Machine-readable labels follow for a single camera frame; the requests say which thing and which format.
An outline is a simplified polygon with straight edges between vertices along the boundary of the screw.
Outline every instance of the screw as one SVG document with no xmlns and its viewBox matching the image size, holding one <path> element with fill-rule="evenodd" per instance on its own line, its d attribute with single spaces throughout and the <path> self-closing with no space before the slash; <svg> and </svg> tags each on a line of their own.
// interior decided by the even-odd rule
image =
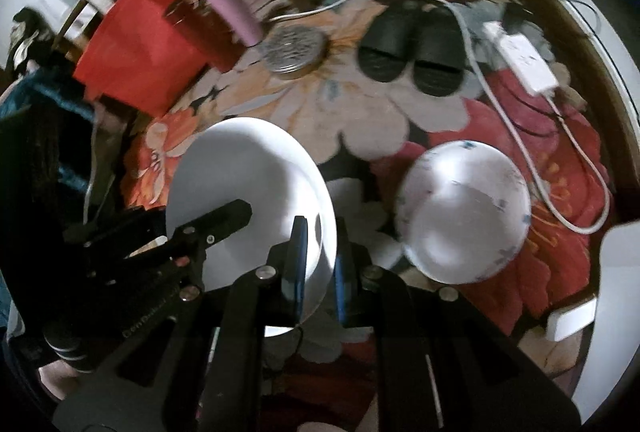
<svg viewBox="0 0 640 432">
<path fill-rule="evenodd" d="M 191 260 L 189 259 L 189 257 L 187 256 L 182 256 L 182 257 L 178 257 L 177 259 L 174 260 L 174 264 L 177 267 L 185 267 L 189 265 L 189 262 L 191 262 Z"/>
<path fill-rule="evenodd" d="M 447 286 L 438 291 L 438 296 L 440 300 L 444 300 L 445 302 L 455 302 L 458 300 L 458 291 Z"/>
<path fill-rule="evenodd" d="M 380 280 L 382 278 L 382 268 L 380 266 L 367 266 L 362 270 L 362 276 L 369 280 Z"/>
<path fill-rule="evenodd" d="M 200 296 L 200 289 L 197 286 L 186 286 L 180 290 L 180 299 L 184 302 L 191 302 Z"/>
<path fill-rule="evenodd" d="M 269 280 L 276 276 L 276 269 L 273 266 L 261 266 L 255 270 L 255 275 L 260 280 Z"/>
</svg>

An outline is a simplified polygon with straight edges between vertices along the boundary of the red bag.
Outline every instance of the red bag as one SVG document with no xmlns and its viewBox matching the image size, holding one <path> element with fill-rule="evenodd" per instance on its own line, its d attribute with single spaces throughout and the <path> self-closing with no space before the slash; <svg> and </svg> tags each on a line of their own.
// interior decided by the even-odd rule
<svg viewBox="0 0 640 432">
<path fill-rule="evenodd" d="M 105 94 L 154 117 L 171 108 L 207 63 L 162 18 L 173 1 L 116 1 L 76 66 L 86 99 Z"/>
</svg>

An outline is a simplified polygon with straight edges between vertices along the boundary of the slipper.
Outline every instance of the slipper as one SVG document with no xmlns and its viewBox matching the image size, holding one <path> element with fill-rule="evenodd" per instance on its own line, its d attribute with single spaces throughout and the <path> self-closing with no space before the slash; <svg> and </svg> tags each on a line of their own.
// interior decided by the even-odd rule
<svg viewBox="0 0 640 432">
<path fill-rule="evenodd" d="M 456 92 L 465 74 L 465 44 L 456 17 L 438 7 L 424 14 L 415 37 L 414 84 L 425 94 Z"/>
<path fill-rule="evenodd" d="M 358 66 L 370 79 L 389 82 L 412 56 L 412 34 L 422 16 L 421 2 L 394 2 L 375 17 L 358 46 Z"/>
</svg>

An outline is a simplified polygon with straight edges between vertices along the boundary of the power plug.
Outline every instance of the power plug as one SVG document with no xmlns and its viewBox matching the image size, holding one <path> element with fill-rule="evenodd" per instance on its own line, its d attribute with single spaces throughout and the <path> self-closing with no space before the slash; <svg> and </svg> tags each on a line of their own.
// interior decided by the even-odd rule
<svg viewBox="0 0 640 432">
<path fill-rule="evenodd" d="M 524 34 L 507 34 L 500 22 L 486 22 L 485 36 L 505 59 L 530 96 L 549 94 L 558 80 Z"/>
</svg>

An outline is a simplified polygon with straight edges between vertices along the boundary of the white bowl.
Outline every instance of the white bowl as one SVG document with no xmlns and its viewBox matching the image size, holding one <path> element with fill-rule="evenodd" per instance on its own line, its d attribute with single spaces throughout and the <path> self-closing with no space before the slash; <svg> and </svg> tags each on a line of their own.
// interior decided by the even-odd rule
<svg viewBox="0 0 640 432">
<path fill-rule="evenodd" d="M 518 254 L 531 219 L 522 174 L 500 150 L 452 141 L 415 161 L 396 198 L 409 261 L 445 284 L 485 280 Z"/>
<path fill-rule="evenodd" d="M 166 207 L 166 227 L 176 227 L 242 199 L 252 208 L 247 227 L 207 249 L 205 289 L 233 284 L 264 264 L 271 246 L 289 240 L 293 219 L 308 222 L 302 319 L 324 298 L 335 265 L 336 228 L 329 192 L 306 150 L 281 128 L 238 117 L 202 132 L 183 155 Z M 288 328 L 267 327 L 265 336 Z"/>
</svg>

